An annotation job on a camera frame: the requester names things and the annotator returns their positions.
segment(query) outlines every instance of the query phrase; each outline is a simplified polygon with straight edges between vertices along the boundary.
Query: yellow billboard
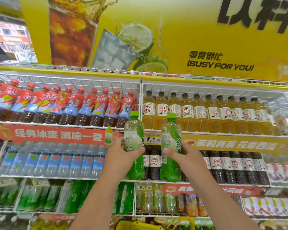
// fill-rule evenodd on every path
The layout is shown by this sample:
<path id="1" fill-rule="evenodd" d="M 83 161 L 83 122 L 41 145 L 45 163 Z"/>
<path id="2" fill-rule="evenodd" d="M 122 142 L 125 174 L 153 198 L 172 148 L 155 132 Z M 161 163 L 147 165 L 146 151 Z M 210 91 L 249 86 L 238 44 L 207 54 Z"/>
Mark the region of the yellow billboard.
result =
<path id="1" fill-rule="evenodd" d="M 38 62 L 288 81 L 288 0 L 20 0 Z"/>

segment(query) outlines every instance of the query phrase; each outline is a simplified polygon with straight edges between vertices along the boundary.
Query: lime slice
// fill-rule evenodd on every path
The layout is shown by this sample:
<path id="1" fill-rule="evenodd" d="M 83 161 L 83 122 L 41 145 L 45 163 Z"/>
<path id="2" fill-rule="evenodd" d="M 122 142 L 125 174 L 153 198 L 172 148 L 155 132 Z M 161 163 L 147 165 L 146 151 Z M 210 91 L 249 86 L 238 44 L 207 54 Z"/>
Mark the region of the lime slice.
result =
<path id="1" fill-rule="evenodd" d="M 132 23 L 124 27 L 119 39 L 131 45 L 137 52 L 148 48 L 153 42 L 153 34 L 150 29 L 138 23 Z"/>
<path id="2" fill-rule="evenodd" d="M 138 71 L 156 72 L 156 73 L 167 73 L 167 67 L 159 62 L 150 62 L 143 64 L 137 68 Z"/>

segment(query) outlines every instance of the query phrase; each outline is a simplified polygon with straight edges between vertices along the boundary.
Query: halved lime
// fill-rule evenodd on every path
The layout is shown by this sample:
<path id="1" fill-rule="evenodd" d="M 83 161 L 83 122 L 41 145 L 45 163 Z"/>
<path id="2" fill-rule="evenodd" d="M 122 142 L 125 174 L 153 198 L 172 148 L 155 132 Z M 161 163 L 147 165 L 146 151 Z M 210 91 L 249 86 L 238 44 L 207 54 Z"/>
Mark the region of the halved lime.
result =
<path id="1" fill-rule="evenodd" d="M 153 42 L 151 30 L 139 23 L 131 23 L 125 26 L 118 37 L 123 42 L 130 44 L 137 52 L 148 48 Z"/>
<path id="2" fill-rule="evenodd" d="M 156 72 L 156 73 L 167 73 L 168 68 L 165 62 L 159 56 L 152 56 L 151 58 L 144 60 L 139 60 L 135 63 L 133 70 L 137 71 L 147 71 L 147 72 Z"/>

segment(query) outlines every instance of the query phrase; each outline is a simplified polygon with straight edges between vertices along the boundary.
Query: bottle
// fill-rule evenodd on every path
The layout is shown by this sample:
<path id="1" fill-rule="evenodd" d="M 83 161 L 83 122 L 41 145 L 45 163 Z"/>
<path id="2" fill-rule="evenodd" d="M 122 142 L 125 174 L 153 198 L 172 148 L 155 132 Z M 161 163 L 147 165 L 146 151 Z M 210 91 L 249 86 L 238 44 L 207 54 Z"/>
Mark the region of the bottle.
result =
<path id="1" fill-rule="evenodd" d="M 134 103 L 134 92 L 129 91 L 128 96 L 123 99 L 121 108 L 119 109 L 119 119 L 117 120 L 116 127 L 125 127 L 125 124 L 130 120 L 130 111 Z"/>
<path id="2" fill-rule="evenodd" d="M 217 96 L 217 100 L 216 106 L 219 108 L 222 133 L 236 134 L 234 120 L 232 119 L 232 112 L 229 108 L 229 104 L 223 100 L 222 95 Z"/>
<path id="3" fill-rule="evenodd" d="M 211 173 L 217 183 L 225 183 L 224 174 L 222 170 L 222 161 L 218 151 L 208 151 Z"/>
<path id="4" fill-rule="evenodd" d="M 152 151 L 152 147 L 150 145 L 144 145 L 144 148 L 146 149 L 145 152 L 143 153 L 143 165 L 144 165 L 144 179 L 148 180 L 149 179 L 149 155 Z"/>
<path id="5" fill-rule="evenodd" d="M 108 107 L 109 97 L 108 97 L 109 90 L 107 88 L 103 89 L 103 93 L 98 95 L 96 99 L 95 108 L 92 112 L 91 117 L 91 126 L 101 127 L 104 123 L 104 114 Z"/>
<path id="6" fill-rule="evenodd" d="M 33 142 L 28 141 L 25 142 L 22 147 L 17 152 L 15 160 L 11 166 L 11 170 L 9 172 L 10 175 L 21 175 L 21 172 L 24 168 L 24 164 L 26 163 L 29 152 L 33 149 Z"/>
<path id="7" fill-rule="evenodd" d="M 222 169 L 225 183 L 228 184 L 235 184 L 235 172 L 233 166 L 231 165 L 231 158 L 229 151 L 219 151 L 221 162 L 222 162 Z"/>
<path id="8" fill-rule="evenodd" d="M 52 110 L 56 103 L 60 91 L 60 87 L 54 86 L 52 91 L 47 93 L 43 103 L 36 110 L 36 114 L 33 118 L 34 123 L 44 123 L 46 121 L 49 112 Z"/>
<path id="9" fill-rule="evenodd" d="M 235 100 L 234 96 L 228 97 L 228 105 L 232 112 L 232 119 L 234 120 L 234 126 L 236 133 L 249 134 L 245 117 L 241 108 L 241 104 Z"/>
<path id="10" fill-rule="evenodd" d="M 164 92 L 159 92 L 157 98 L 157 121 L 155 122 L 155 129 L 161 130 L 162 125 L 167 121 L 167 113 L 169 112 L 169 106 L 167 105 L 168 100 L 164 96 Z"/>
<path id="11" fill-rule="evenodd" d="M 184 131 L 182 119 L 181 119 L 180 100 L 177 98 L 175 92 L 171 93 L 171 99 L 168 100 L 167 104 L 169 106 L 169 113 L 175 113 L 176 114 L 176 123 L 178 123 L 181 126 L 182 130 Z"/>
<path id="12" fill-rule="evenodd" d="M 11 79 L 8 84 L 2 84 L 2 92 L 0 94 L 0 121 L 5 121 L 10 109 L 18 96 L 19 81 Z"/>
<path id="13" fill-rule="evenodd" d="M 251 153 L 240 152 L 240 155 L 242 157 L 242 165 L 243 165 L 243 169 L 245 170 L 248 183 L 252 185 L 259 185 L 258 176 L 255 171 Z"/>
<path id="14" fill-rule="evenodd" d="M 50 111 L 49 115 L 47 116 L 45 123 L 47 124 L 59 123 L 61 116 L 69 103 L 71 96 L 72 96 L 72 88 L 68 86 L 63 92 L 61 92 L 58 95 L 56 103 L 52 108 L 52 110 Z"/>
<path id="15" fill-rule="evenodd" d="M 261 185 L 269 185 L 269 178 L 267 175 L 266 166 L 264 164 L 264 160 L 259 152 L 251 152 L 253 163 L 255 170 L 257 171 L 257 177 L 259 184 Z"/>
<path id="16" fill-rule="evenodd" d="M 66 151 L 67 144 L 65 143 L 56 143 L 53 146 L 53 152 L 50 155 L 48 167 L 45 172 L 45 176 L 47 177 L 57 177 L 59 166 L 61 164 L 61 159 L 63 155 L 63 151 Z"/>
<path id="17" fill-rule="evenodd" d="M 254 107 L 258 119 L 258 125 L 264 135 L 272 135 L 272 124 L 269 119 L 267 108 L 258 101 L 257 97 L 251 98 L 251 105 Z"/>
<path id="18" fill-rule="evenodd" d="M 221 120 L 219 109 L 216 106 L 216 102 L 211 100 L 211 95 L 206 95 L 205 107 L 207 112 L 207 119 L 210 125 L 210 131 L 214 133 L 222 132 Z"/>
<path id="19" fill-rule="evenodd" d="M 88 151 L 84 155 L 81 169 L 81 178 L 92 178 L 94 165 L 94 152 L 98 151 L 97 145 L 90 145 Z"/>
<path id="20" fill-rule="evenodd" d="M 190 100 L 188 100 L 188 94 L 182 94 L 181 104 L 181 116 L 182 125 L 185 131 L 198 131 L 198 127 L 194 120 L 193 106 Z"/>
<path id="21" fill-rule="evenodd" d="M 246 97 L 241 97 L 239 100 L 248 127 L 248 132 L 253 135 L 261 135 L 261 130 L 259 128 L 258 119 L 253 105 L 246 100 Z"/>
<path id="22" fill-rule="evenodd" d="M 65 108 L 63 115 L 60 119 L 60 124 L 62 125 L 74 125 L 76 122 L 76 115 L 78 114 L 80 108 L 82 107 L 82 103 L 84 100 L 85 89 L 80 87 L 77 93 L 74 93 L 70 100 L 69 104 Z"/>
<path id="23" fill-rule="evenodd" d="M 168 122 L 164 123 L 161 128 L 162 164 L 160 179 L 167 182 L 181 182 L 179 164 L 163 153 L 164 148 L 174 149 L 177 153 L 181 153 L 181 127 L 175 122 L 175 113 L 168 113 L 167 119 Z"/>
<path id="24" fill-rule="evenodd" d="M 235 178 L 237 184 L 247 184 L 248 180 L 246 178 L 243 166 L 242 159 L 239 152 L 229 152 L 230 153 L 230 164 L 235 171 Z"/>
<path id="25" fill-rule="evenodd" d="M 209 170 L 209 172 L 212 174 L 211 172 L 211 164 L 210 164 L 210 159 L 208 157 L 208 153 L 206 150 L 200 150 L 200 152 L 202 153 L 203 159 L 206 163 L 207 169 Z"/>
<path id="26" fill-rule="evenodd" d="M 133 104 L 133 111 L 139 111 L 139 104 L 138 104 L 138 97 L 134 96 L 134 104 Z"/>
<path id="27" fill-rule="evenodd" d="M 198 130 L 200 132 L 209 132 L 210 129 L 207 119 L 205 102 L 200 98 L 198 93 L 194 95 L 192 106 L 194 110 L 195 123 L 198 126 Z"/>
<path id="28" fill-rule="evenodd" d="M 24 109 L 30 104 L 34 97 L 35 84 L 27 83 L 27 87 L 18 91 L 17 99 L 11 108 L 11 115 L 8 117 L 11 122 L 18 122 Z"/>
<path id="29" fill-rule="evenodd" d="M 149 155 L 149 179 L 159 180 L 161 169 L 161 146 L 153 146 Z"/>
<path id="30" fill-rule="evenodd" d="M 63 152 L 61 163 L 58 170 L 58 177 L 68 177 L 70 166 L 72 164 L 72 157 L 77 151 L 77 144 L 70 143 L 68 144 L 67 149 Z"/>
<path id="31" fill-rule="evenodd" d="M 50 160 L 50 156 L 52 154 L 53 148 L 56 146 L 56 143 L 43 143 L 40 157 L 36 163 L 36 167 L 34 170 L 35 176 L 44 176 L 45 172 L 48 168 L 48 163 Z"/>
<path id="32" fill-rule="evenodd" d="M 271 122 L 271 125 L 272 125 L 272 134 L 273 135 L 281 135 L 280 129 L 277 126 L 277 124 L 276 124 L 276 122 L 274 120 L 272 111 L 270 109 L 267 109 L 267 111 L 268 111 L 269 119 L 270 119 L 270 122 Z"/>
<path id="33" fill-rule="evenodd" d="M 83 100 L 83 104 L 79 113 L 77 114 L 77 119 L 75 125 L 88 126 L 90 125 L 92 111 L 95 107 L 97 99 L 97 90 L 95 88 L 91 89 L 91 92 Z"/>
<path id="34" fill-rule="evenodd" d="M 121 98 L 118 89 L 114 91 L 114 94 L 111 95 L 107 111 L 105 113 L 104 127 L 115 127 L 117 124 L 118 112 L 121 106 Z"/>
<path id="35" fill-rule="evenodd" d="M 100 145 L 98 151 L 95 151 L 92 178 L 99 178 L 99 175 L 103 171 L 107 150 L 105 145 Z"/>
<path id="36" fill-rule="evenodd" d="M 34 170 L 42 150 L 43 150 L 43 142 L 35 143 L 33 150 L 30 151 L 27 160 L 24 164 L 23 170 L 21 172 L 22 175 L 28 175 L 28 176 L 34 175 Z"/>
<path id="37" fill-rule="evenodd" d="M 144 146 L 144 127 L 143 123 L 138 119 L 139 112 L 130 112 L 131 120 L 127 121 L 124 129 L 125 151 L 131 152 Z M 126 178 L 130 180 L 144 179 L 144 158 L 140 155 L 132 164 L 131 169 L 126 174 Z"/>
<path id="38" fill-rule="evenodd" d="M 88 145 L 79 144 L 77 152 L 72 157 L 72 163 L 69 170 L 70 178 L 80 178 L 81 169 L 84 160 L 84 154 L 88 151 Z"/>
<path id="39" fill-rule="evenodd" d="M 0 174 L 9 174 L 19 148 L 19 145 L 13 145 L 8 149 L 7 153 L 3 157 L 2 164 L 0 166 Z"/>
<path id="40" fill-rule="evenodd" d="M 150 90 L 146 92 L 146 97 L 143 99 L 142 120 L 144 129 L 154 129 L 156 122 L 156 99 L 152 96 Z"/>
<path id="41" fill-rule="evenodd" d="M 45 85 L 41 91 L 37 91 L 33 94 L 31 102 L 24 108 L 24 111 L 20 113 L 20 122 L 31 123 L 33 121 L 37 109 L 43 103 L 47 96 L 47 92 L 49 91 L 50 88 Z"/>

